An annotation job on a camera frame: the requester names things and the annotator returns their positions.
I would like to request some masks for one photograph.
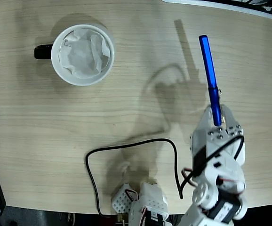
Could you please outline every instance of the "white plastic part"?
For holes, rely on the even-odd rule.
[[[218,200],[219,191],[216,186],[217,173],[213,167],[207,166],[197,178],[198,185],[206,184],[207,190],[200,206],[206,210],[213,208]]]
[[[235,220],[241,220],[245,216],[245,214],[248,210],[247,200],[245,199],[243,194],[240,195],[239,200],[240,200],[240,209],[238,212],[236,212],[236,214],[233,218]]]
[[[207,193],[208,193],[207,183],[198,184],[196,189],[193,191],[192,195],[193,204],[200,206],[206,200]]]
[[[178,226],[227,226],[227,224],[209,219],[201,212],[200,207],[193,204],[183,215]]]
[[[77,77],[73,76],[69,70],[63,68],[61,66],[59,56],[58,56],[58,53],[59,53],[59,50],[60,50],[60,47],[62,45],[64,38],[68,34],[73,32],[74,30],[81,29],[81,28],[91,29],[95,32],[100,33],[106,39],[106,42],[110,48],[110,54],[111,54],[110,61],[109,61],[108,65],[106,66],[106,68],[101,73],[99,73],[97,76],[94,76],[91,78],[86,78],[86,79],[77,78]],[[56,40],[54,41],[54,43],[52,45],[52,49],[51,49],[51,63],[52,63],[52,66],[53,66],[55,72],[58,74],[58,76],[60,76],[61,79],[63,79],[67,83],[70,83],[75,86],[89,86],[89,85],[93,85],[95,83],[98,83],[99,81],[104,79],[109,74],[110,70],[112,69],[113,64],[114,64],[114,60],[115,60],[114,38],[113,38],[112,34],[110,33],[110,31],[108,31],[104,26],[102,26],[100,24],[77,24],[77,25],[74,25],[74,26],[71,26],[71,27],[65,29],[57,36]]]
[[[253,9],[232,6],[232,5],[227,5],[227,4],[217,3],[217,2],[201,1],[201,0],[163,0],[163,1],[169,2],[169,3],[181,3],[181,4],[188,4],[188,5],[221,8],[221,9],[227,9],[227,10],[241,12],[241,13],[248,13],[255,16],[262,16],[262,17],[272,19],[272,14],[269,14],[269,13],[264,13],[264,12],[260,12]]]
[[[222,115],[225,118],[225,125],[220,127],[212,126],[212,110],[208,106],[191,136],[192,157],[205,148],[206,157],[213,154],[219,147],[227,143],[234,136],[244,134],[243,128],[234,119],[231,110],[225,105],[221,105]],[[210,209],[210,206],[216,203],[218,187],[216,180],[223,178],[225,181],[221,186],[222,190],[232,194],[242,193],[245,188],[245,177],[241,165],[245,162],[245,145],[243,145],[237,159],[234,156],[239,148],[240,140],[226,147],[220,155],[211,159],[204,171],[193,180],[197,183],[207,183],[210,200],[202,207]]]
[[[139,200],[132,202],[131,211],[129,212],[129,226],[139,226],[144,208],[152,213],[162,215],[163,221],[168,218],[168,203],[157,184],[141,184]]]
[[[127,196],[125,190],[132,189],[129,184],[124,184],[112,199],[112,207],[116,213],[129,213],[132,201]]]

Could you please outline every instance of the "white tissue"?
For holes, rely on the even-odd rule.
[[[105,69],[110,49],[101,34],[80,28],[65,37],[58,55],[62,67],[69,69],[73,76],[85,79]]]

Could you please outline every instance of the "table surface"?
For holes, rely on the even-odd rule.
[[[95,22],[116,43],[111,73],[90,87],[62,81],[33,49]],[[198,37],[209,36],[222,104],[245,130],[246,197],[272,204],[272,20],[161,0],[0,0],[0,182],[7,204],[97,213],[85,154],[148,138],[172,139],[191,167],[190,133],[209,103]],[[173,151],[155,143],[90,158],[103,213],[124,182],[153,178],[170,213],[179,200]]]

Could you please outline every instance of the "black mug handle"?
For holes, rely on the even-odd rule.
[[[51,59],[52,44],[40,45],[34,48],[33,56],[38,60],[50,60]]]

